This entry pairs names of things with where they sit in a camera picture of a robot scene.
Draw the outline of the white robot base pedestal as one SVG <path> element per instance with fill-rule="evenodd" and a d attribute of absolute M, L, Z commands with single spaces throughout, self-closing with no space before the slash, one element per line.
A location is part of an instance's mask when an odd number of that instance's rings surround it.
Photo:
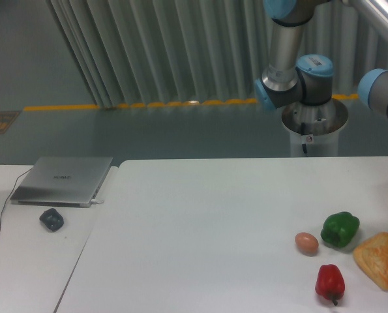
<path fill-rule="evenodd" d="M 295 102 L 284 108 L 281 120 L 289 133 L 291 157 L 336 157 L 348 110 L 333 98 L 319 106 Z"/>

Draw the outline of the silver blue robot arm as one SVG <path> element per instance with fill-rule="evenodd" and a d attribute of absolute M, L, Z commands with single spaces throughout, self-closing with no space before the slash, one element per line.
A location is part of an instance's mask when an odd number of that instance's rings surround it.
<path fill-rule="evenodd" d="M 255 81 L 255 92 L 265 110 L 283 108 L 282 124 L 290 132 L 293 157 L 337 156 L 339 132 L 348 110 L 335 100 L 333 63 L 323 55 L 297 59 L 305 25 L 315 9 L 331 1 L 263 1 L 273 21 L 269 64 Z M 354 7 L 388 41 L 388 1 L 340 1 Z M 367 72 L 357 88 L 359 100 L 388 119 L 388 70 Z"/>

